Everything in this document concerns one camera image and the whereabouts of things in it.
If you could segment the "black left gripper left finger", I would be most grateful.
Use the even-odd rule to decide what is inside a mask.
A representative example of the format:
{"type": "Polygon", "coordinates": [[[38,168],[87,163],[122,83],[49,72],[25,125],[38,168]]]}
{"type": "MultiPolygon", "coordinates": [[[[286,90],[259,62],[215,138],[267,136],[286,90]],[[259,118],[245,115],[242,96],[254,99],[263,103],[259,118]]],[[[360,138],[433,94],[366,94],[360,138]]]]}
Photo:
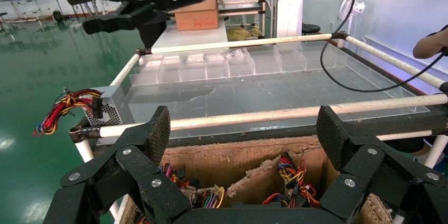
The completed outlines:
{"type": "Polygon", "coordinates": [[[174,223],[191,207],[159,168],[170,131],[166,106],[159,106],[150,121],[125,129],[104,154],[61,178],[44,222],[99,223],[127,195],[151,223],[174,223]]]}

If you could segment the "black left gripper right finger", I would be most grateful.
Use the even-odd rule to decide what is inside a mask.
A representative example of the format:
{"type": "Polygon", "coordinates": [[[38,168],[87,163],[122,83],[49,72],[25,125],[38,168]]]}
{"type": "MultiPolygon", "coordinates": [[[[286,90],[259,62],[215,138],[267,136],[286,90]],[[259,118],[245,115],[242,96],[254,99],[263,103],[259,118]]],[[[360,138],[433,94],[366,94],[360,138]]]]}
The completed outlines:
{"type": "Polygon", "coordinates": [[[404,223],[447,223],[447,177],[394,151],[376,135],[342,121],[321,106],[319,143],[339,176],[321,197],[321,207],[353,223],[374,194],[404,215],[404,223]]]}

